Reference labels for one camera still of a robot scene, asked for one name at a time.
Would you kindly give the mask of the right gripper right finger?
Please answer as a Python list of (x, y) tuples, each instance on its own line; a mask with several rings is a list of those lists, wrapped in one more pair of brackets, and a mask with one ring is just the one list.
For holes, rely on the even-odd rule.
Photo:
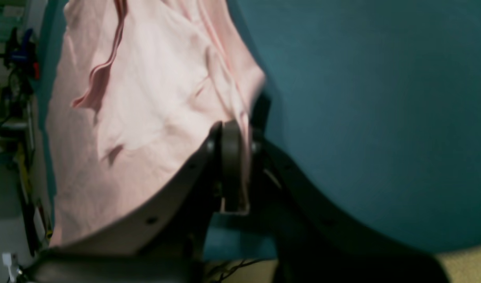
[(252, 132), (251, 209), (273, 237), (275, 283), (447, 283), (434, 256), (360, 224)]

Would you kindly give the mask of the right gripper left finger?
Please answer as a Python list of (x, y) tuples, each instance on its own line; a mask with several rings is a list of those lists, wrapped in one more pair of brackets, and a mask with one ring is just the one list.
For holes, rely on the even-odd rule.
[(201, 283), (213, 214), (242, 205), (235, 121), (217, 122), (172, 179), (133, 212), (24, 269), (25, 283)]

